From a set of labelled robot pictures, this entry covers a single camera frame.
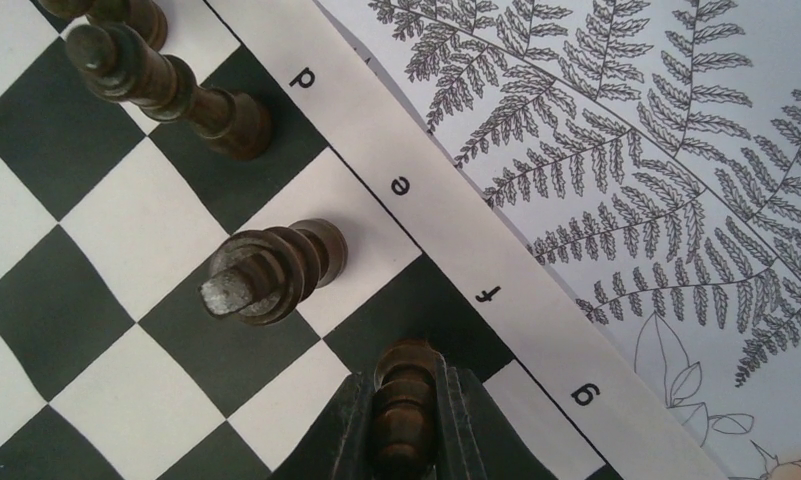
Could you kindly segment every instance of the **bishop chess piece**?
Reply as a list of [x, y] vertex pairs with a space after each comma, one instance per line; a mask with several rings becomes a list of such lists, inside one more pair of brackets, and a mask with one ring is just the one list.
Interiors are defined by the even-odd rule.
[[167, 39], [167, 17], [153, 0], [38, 0], [48, 12], [66, 20], [87, 16], [92, 25], [118, 22], [138, 32], [153, 50]]
[[213, 150], [256, 158], [270, 144], [267, 108], [243, 92], [203, 88], [182, 59], [151, 49], [130, 27], [80, 25], [67, 56], [89, 90], [109, 102], [131, 102], [158, 122], [184, 120]]
[[234, 315], [250, 325], [268, 325], [332, 282], [346, 263], [344, 236], [326, 220], [248, 230], [212, 254], [200, 296], [215, 318]]

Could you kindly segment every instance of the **paper sheet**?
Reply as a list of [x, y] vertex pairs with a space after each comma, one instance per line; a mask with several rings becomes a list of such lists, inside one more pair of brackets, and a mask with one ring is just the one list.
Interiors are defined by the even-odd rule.
[[801, 475], [801, 1], [320, 3], [728, 476]]

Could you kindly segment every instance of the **chessboard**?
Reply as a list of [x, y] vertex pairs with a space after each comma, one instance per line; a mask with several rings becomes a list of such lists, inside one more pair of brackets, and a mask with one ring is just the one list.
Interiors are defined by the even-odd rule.
[[[157, 3], [162, 52], [264, 102], [271, 145], [234, 161], [96, 98], [77, 21], [0, 2], [0, 479], [267, 478], [408, 337], [470, 368], [555, 478], [713, 472], [662, 450], [697, 451], [310, 1]], [[270, 326], [209, 317], [222, 242], [312, 217], [347, 239], [340, 277]]]

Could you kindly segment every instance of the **white border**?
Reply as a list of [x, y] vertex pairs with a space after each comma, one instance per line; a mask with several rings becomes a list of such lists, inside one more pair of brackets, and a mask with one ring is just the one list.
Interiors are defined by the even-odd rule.
[[[311, 0], [209, 3], [623, 478], [726, 479]], [[288, 87], [304, 68], [314, 84]]]

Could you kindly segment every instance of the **wooden chess piece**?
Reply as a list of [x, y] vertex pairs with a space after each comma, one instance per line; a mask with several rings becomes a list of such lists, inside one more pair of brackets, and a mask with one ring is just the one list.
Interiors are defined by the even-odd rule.
[[38, 0], [48, 12], [65, 20], [86, 15], [92, 25], [125, 23], [153, 50], [167, 39], [167, 17], [153, 0]]
[[341, 274], [347, 243], [326, 220], [303, 220], [287, 228], [236, 233], [209, 263], [211, 278], [199, 288], [209, 314], [268, 325]]
[[374, 372], [369, 457], [377, 480], [421, 479], [437, 450], [435, 363], [422, 340], [389, 347]]
[[159, 122], [185, 120], [219, 153], [250, 160], [270, 144], [264, 105], [243, 92], [198, 86], [183, 60], [155, 52], [124, 24], [80, 25], [67, 36], [66, 51], [94, 94], [132, 102]]

